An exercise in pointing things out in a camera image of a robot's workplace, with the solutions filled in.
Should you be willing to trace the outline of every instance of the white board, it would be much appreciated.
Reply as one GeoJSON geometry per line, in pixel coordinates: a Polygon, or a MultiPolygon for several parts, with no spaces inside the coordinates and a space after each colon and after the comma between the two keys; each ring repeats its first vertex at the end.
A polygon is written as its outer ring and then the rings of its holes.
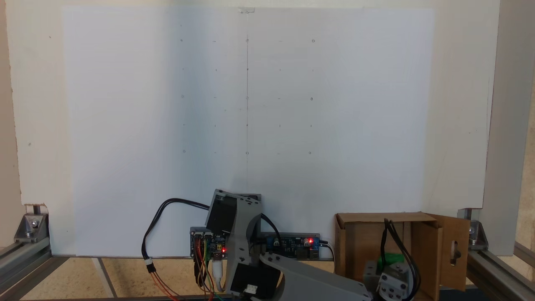
{"type": "MultiPolygon", "coordinates": [[[[64,10],[77,255],[138,257],[164,200],[210,204],[214,188],[246,190],[246,17],[64,10]]],[[[205,217],[168,206],[149,254],[189,256],[189,227],[205,217]]]]}
{"type": "MultiPolygon", "coordinates": [[[[64,16],[78,255],[136,256],[160,202],[214,188],[326,239],[337,212],[422,209],[432,10],[64,16]],[[117,240],[121,215],[136,223],[117,240]]],[[[149,253],[188,256],[204,215],[167,209],[149,253]]]]}
{"type": "Polygon", "coordinates": [[[249,16],[249,192],[295,232],[423,208],[433,10],[249,16]]]}

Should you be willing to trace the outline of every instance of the cable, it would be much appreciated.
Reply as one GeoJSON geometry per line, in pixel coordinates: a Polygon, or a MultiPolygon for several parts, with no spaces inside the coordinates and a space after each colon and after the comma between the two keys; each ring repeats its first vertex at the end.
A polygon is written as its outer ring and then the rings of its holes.
{"type": "MultiPolygon", "coordinates": [[[[206,269],[206,264],[205,264],[205,262],[204,262],[204,257],[203,257],[202,254],[201,254],[201,240],[199,239],[197,242],[198,242],[198,247],[197,247],[198,255],[199,255],[200,258],[203,259],[203,260],[202,260],[203,268],[204,268],[205,270],[207,270],[207,269],[206,269]]],[[[212,281],[212,276],[211,276],[210,274],[208,274],[208,277],[209,277],[208,284],[210,284],[210,285],[213,287],[213,283],[211,282],[211,281],[212,281]]],[[[213,300],[213,289],[210,290],[210,299],[208,299],[208,301],[212,301],[212,300],[213,300]]]]}
{"type": "Polygon", "coordinates": [[[403,245],[403,242],[401,241],[398,235],[398,232],[396,231],[396,228],[394,226],[394,222],[388,219],[385,219],[385,230],[383,231],[383,237],[381,239],[381,259],[383,260],[383,270],[386,267],[385,244],[386,244],[387,231],[390,232],[390,235],[396,242],[396,245],[398,245],[398,248],[400,249],[401,253],[405,257],[405,261],[409,265],[413,285],[412,285],[411,293],[409,294],[407,298],[403,299],[403,301],[411,301],[416,295],[416,293],[418,292],[418,290],[420,289],[420,284],[422,281],[422,278],[420,276],[420,271],[418,269],[418,266],[414,262],[414,259],[412,258],[412,256],[409,254],[409,252],[403,245]]]}
{"type": "Polygon", "coordinates": [[[280,246],[282,245],[282,238],[280,237],[279,230],[277,229],[277,227],[275,227],[275,224],[265,214],[262,213],[260,217],[264,221],[266,221],[266,223],[268,223],[273,228],[273,230],[275,230],[275,233],[277,234],[277,238],[279,239],[279,246],[278,246],[278,249],[279,249],[280,246]]]}
{"type": "Polygon", "coordinates": [[[187,205],[200,208],[200,209],[205,209],[205,210],[210,209],[210,206],[208,205],[185,200],[185,199],[173,198],[173,199],[169,199],[163,202],[158,208],[158,211],[156,212],[156,215],[154,216],[154,218],[152,218],[152,222],[150,222],[149,228],[147,229],[147,232],[145,232],[145,236],[143,236],[143,243],[141,244],[141,255],[143,256],[143,259],[145,260],[149,259],[149,255],[147,254],[147,237],[149,236],[149,233],[152,231],[152,229],[154,228],[154,226],[160,219],[160,216],[162,215],[162,212],[165,209],[165,207],[167,207],[167,205],[172,204],[172,203],[183,203],[183,204],[187,204],[187,205]]]}
{"type": "Polygon", "coordinates": [[[177,293],[177,292],[175,292],[173,289],[171,289],[171,288],[169,287],[169,285],[167,285],[167,284],[163,281],[163,279],[160,277],[160,275],[158,275],[157,272],[154,272],[153,274],[156,276],[156,278],[157,278],[158,280],[160,280],[160,283],[161,283],[161,284],[162,284],[168,291],[172,292],[175,296],[180,297],[180,294],[177,293]]]}
{"type": "Polygon", "coordinates": [[[325,243],[325,244],[324,243],[320,243],[319,246],[328,247],[329,250],[331,250],[331,254],[333,255],[333,261],[334,261],[334,271],[333,271],[333,273],[336,274],[336,257],[334,256],[333,248],[331,247],[331,245],[329,243],[325,243]]]}

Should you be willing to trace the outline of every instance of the power module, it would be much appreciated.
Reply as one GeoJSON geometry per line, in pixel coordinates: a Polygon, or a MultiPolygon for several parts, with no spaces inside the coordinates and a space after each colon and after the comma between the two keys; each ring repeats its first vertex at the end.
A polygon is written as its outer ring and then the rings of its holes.
{"type": "Polygon", "coordinates": [[[189,256],[194,257],[196,250],[196,239],[200,239],[201,249],[204,251],[204,241],[206,240],[207,252],[206,259],[210,260],[215,254],[221,256],[221,258],[227,258],[225,236],[213,235],[213,233],[204,227],[191,227],[189,228],[189,256]]]}
{"type": "Polygon", "coordinates": [[[262,232],[265,250],[297,260],[319,260],[319,233],[280,233],[280,242],[274,232],[262,232]]]}

